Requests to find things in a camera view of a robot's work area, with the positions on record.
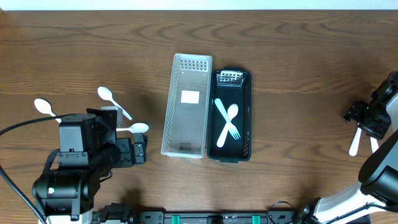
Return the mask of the pale green plastic fork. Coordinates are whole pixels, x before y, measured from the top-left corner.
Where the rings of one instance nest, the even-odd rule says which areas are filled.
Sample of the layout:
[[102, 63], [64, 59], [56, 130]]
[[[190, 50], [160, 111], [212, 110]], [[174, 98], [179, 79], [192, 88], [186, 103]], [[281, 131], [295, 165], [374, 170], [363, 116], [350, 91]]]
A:
[[240, 138], [240, 134], [237, 130], [237, 127], [231, 122], [229, 118], [228, 112], [225, 110], [222, 101], [219, 98], [215, 99], [215, 105], [220, 111], [221, 115], [224, 117], [226, 121], [226, 126], [228, 127], [229, 133], [232, 135], [233, 139], [237, 140]]

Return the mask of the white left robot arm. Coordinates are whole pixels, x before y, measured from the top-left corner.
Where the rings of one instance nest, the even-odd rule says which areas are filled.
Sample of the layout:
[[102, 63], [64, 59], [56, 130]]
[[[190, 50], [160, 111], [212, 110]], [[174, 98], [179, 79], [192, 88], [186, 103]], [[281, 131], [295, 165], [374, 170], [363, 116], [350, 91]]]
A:
[[114, 168], [130, 168], [146, 162], [147, 136], [111, 138], [75, 151], [56, 150], [49, 155], [32, 194], [44, 223], [137, 223], [136, 214], [113, 203], [103, 212], [93, 210], [101, 183], [112, 177]]

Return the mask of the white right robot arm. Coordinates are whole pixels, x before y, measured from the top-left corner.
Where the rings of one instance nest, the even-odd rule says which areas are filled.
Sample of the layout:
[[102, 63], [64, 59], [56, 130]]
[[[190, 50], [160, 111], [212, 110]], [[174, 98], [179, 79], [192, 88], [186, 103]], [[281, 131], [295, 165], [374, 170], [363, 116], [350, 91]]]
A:
[[397, 97], [386, 106], [394, 133], [360, 169], [358, 181], [321, 198], [302, 223], [349, 223], [374, 212], [397, 212]]

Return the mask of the dark green plastic basket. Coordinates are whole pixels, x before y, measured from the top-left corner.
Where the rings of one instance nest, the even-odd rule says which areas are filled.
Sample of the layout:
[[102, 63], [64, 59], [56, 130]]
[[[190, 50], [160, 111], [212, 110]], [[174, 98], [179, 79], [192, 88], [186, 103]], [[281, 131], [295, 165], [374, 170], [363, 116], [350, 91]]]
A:
[[220, 162], [251, 158], [251, 74], [224, 67], [211, 74], [207, 155]]

